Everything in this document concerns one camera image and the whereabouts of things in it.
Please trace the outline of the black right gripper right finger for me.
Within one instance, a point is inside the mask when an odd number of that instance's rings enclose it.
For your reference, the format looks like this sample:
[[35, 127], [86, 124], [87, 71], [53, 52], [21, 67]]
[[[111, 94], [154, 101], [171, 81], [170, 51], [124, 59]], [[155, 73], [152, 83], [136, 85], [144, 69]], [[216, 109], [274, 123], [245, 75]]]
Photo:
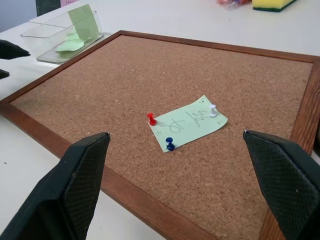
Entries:
[[297, 143], [245, 130], [262, 195], [286, 240], [320, 240], [320, 165]]

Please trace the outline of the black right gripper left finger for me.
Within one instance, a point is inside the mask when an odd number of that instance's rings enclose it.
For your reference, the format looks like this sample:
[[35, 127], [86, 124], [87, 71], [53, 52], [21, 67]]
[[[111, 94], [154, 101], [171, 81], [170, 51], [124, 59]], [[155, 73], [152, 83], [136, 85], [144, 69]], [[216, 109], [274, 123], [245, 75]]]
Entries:
[[87, 136], [66, 150], [34, 187], [0, 240], [86, 240], [110, 135]]

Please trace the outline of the flat green sticky note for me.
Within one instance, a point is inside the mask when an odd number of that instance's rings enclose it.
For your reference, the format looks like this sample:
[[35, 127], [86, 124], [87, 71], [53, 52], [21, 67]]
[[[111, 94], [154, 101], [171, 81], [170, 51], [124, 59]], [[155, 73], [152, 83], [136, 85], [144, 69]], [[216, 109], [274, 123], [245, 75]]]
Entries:
[[86, 42], [98, 37], [99, 28], [89, 4], [68, 11], [68, 16], [81, 40]]

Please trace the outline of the green scribbled sticky note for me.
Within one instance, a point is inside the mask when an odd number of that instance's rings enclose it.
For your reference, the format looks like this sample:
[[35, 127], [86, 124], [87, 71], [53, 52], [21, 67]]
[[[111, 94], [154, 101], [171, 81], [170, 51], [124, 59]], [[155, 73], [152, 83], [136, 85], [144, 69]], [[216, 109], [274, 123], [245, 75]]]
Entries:
[[221, 129], [228, 118], [217, 108], [217, 116], [210, 117], [210, 105], [213, 104], [203, 95], [191, 104], [156, 117], [157, 124], [150, 128], [162, 151], [171, 152], [166, 147], [168, 137], [173, 138], [176, 149]]

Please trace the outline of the wooden framed cork board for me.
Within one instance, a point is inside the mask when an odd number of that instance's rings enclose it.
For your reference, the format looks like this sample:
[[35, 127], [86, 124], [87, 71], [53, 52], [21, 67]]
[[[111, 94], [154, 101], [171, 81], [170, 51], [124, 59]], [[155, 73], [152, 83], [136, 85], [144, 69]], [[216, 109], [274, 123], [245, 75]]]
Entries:
[[[163, 152], [147, 114], [203, 95], [227, 123]], [[242, 135], [312, 152], [320, 56], [121, 30], [0, 100], [0, 115], [57, 157], [109, 132], [102, 191], [167, 239], [285, 240]]]

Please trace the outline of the clear plastic tray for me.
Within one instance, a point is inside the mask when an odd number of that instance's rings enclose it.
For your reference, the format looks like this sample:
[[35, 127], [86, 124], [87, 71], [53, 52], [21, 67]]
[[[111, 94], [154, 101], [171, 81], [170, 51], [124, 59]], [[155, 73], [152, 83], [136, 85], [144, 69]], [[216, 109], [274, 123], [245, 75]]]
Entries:
[[68, 33], [76, 31], [68, 12], [23, 32], [21, 37], [29, 47], [31, 55], [37, 61], [52, 64], [65, 63], [105, 37], [100, 28], [97, 12], [92, 12], [98, 26], [99, 35], [96, 39], [85, 41], [84, 46], [76, 51], [55, 51], [55, 48], [65, 41]]

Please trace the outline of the dark chair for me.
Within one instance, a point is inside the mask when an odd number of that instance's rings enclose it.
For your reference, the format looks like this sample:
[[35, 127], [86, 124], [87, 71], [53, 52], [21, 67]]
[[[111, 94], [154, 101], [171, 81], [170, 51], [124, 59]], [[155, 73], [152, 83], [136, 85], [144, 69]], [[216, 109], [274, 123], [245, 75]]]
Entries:
[[61, 0], [35, 0], [37, 16], [42, 16], [61, 7]]

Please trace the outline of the yellow green sponge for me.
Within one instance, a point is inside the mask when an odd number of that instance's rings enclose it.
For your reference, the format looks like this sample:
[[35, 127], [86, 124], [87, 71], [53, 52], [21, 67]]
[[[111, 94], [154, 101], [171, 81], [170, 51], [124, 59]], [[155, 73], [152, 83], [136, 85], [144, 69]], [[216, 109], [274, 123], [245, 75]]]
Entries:
[[297, 0], [252, 0], [252, 7], [256, 11], [281, 12]]

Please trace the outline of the bag of colourful items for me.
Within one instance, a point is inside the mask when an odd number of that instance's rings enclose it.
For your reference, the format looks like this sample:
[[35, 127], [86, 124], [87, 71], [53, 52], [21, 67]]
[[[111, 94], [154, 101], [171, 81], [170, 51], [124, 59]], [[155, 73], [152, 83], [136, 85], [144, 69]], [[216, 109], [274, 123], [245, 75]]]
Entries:
[[237, 9], [240, 6], [251, 4], [252, 0], [216, 0], [217, 3], [225, 9]]

